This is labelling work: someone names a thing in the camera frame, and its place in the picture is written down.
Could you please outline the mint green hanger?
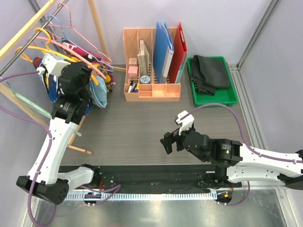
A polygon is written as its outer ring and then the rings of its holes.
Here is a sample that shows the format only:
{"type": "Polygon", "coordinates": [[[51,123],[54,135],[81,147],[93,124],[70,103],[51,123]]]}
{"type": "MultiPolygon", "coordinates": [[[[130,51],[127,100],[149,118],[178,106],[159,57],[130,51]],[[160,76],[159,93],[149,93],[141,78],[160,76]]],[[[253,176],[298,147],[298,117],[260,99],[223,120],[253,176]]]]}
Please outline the mint green hanger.
{"type": "Polygon", "coordinates": [[[38,116],[38,114],[41,114],[44,117],[51,119],[51,115],[48,111],[35,104],[28,98],[13,91],[10,87],[3,85],[2,83],[0,84],[0,92],[32,120],[44,125],[45,127],[49,127],[49,124],[43,121],[42,118],[38,116]]]}

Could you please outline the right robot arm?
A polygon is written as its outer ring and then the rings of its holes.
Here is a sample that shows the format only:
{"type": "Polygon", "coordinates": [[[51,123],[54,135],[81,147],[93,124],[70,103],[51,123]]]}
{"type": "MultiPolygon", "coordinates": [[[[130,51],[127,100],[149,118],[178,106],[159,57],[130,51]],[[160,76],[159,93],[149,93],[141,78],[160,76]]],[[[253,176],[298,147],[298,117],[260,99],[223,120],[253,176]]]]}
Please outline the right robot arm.
{"type": "Polygon", "coordinates": [[[160,140],[167,154],[172,144],[177,151],[186,150],[201,162],[216,167],[214,183],[225,187],[228,183],[274,182],[284,183],[287,188],[303,188],[303,152],[278,153],[250,147],[229,139],[211,139],[200,134],[194,127],[186,131],[176,129],[167,132],[160,140]]]}

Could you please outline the yellow hanger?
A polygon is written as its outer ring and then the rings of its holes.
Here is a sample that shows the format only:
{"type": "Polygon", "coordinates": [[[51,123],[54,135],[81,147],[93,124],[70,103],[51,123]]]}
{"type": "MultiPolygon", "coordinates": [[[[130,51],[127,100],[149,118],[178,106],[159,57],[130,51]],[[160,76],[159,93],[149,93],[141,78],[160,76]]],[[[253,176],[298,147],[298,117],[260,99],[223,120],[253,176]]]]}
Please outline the yellow hanger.
{"type": "MultiPolygon", "coordinates": [[[[22,46],[20,46],[20,47],[18,47],[16,50],[15,50],[15,55],[21,50],[21,48],[22,48],[22,46]]],[[[28,46],[28,48],[29,49],[35,49],[35,50],[40,50],[42,53],[53,53],[53,54],[55,54],[55,55],[58,55],[58,56],[60,56],[60,57],[63,57],[64,59],[66,59],[66,60],[69,60],[70,62],[73,62],[73,63],[75,63],[75,62],[80,62],[80,60],[75,60],[75,59],[73,59],[73,58],[70,58],[70,57],[68,57],[68,56],[66,56],[66,55],[64,55],[64,54],[62,54],[62,53],[59,53],[59,52],[56,52],[56,51],[53,51],[53,50],[48,50],[48,49],[46,49],[46,48],[42,48],[42,47],[38,47],[38,46],[28,46]]],[[[31,60],[26,54],[24,54],[24,56],[21,56],[21,58],[22,59],[24,59],[24,60],[26,60],[26,61],[30,61],[31,63],[33,62],[33,60],[31,60]]],[[[97,80],[97,78],[91,73],[91,80],[93,80],[94,81],[94,83],[96,84],[96,85],[98,85],[99,84],[99,82],[98,82],[98,80],[97,80]]]]}

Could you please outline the colourful patterned trousers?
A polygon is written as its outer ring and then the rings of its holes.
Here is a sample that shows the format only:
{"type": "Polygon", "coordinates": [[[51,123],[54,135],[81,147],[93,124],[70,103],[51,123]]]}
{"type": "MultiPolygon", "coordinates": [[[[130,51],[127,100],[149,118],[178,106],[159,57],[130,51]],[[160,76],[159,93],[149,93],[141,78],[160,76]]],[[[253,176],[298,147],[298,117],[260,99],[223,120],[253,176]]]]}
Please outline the colourful patterned trousers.
{"type": "MultiPolygon", "coordinates": [[[[45,68],[42,64],[42,58],[35,57],[33,60],[33,66],[37,69],[39,66],[45,68]]],[[[58,117],[67,121],[73,121],[74,119],[81,120],[83,116],[90,113],[93,103],[92,94],[89,89],[89,83],[78,94],[64,94],[59,88],[58,76],[49,74],[47,71],[43,75],[39,75],[48,97],[53,104],[53,110],[51,112],[52,118],[58,117]]]]}

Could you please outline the black trousers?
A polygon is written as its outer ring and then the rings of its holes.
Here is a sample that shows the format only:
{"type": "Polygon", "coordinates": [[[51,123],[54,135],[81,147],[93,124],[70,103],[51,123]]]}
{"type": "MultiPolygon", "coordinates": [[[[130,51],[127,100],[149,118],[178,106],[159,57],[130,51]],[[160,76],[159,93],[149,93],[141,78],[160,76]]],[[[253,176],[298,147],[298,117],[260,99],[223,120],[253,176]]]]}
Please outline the black trousers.
{"type": "Polygon", "coordinates": [[[214,96],[217,90],[231,87],[225,64],[222,61],[195,55],[190,66],[190,79],[198,94],[214,96]]]}

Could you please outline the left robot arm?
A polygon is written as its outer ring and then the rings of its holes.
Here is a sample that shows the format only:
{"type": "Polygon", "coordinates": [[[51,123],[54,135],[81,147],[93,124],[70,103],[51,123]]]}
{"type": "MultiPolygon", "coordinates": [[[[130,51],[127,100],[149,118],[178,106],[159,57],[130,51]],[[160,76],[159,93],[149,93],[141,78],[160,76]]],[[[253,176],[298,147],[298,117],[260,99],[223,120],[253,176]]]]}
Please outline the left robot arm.
{"type": "Polygon", "coordinates": [[[92,70],[85,63],[65,66],[58,78],[62,94],[53,105],[49,125],[40,153],[30,171],[19,176],[17,186],[40,199],[59,205],[70,190],[82,185],[96,189],[100,185],[99,170],[83,164],[77,169],[59,173],[60,163],[73,133],[92,103],[89,78],[92,70]]]}

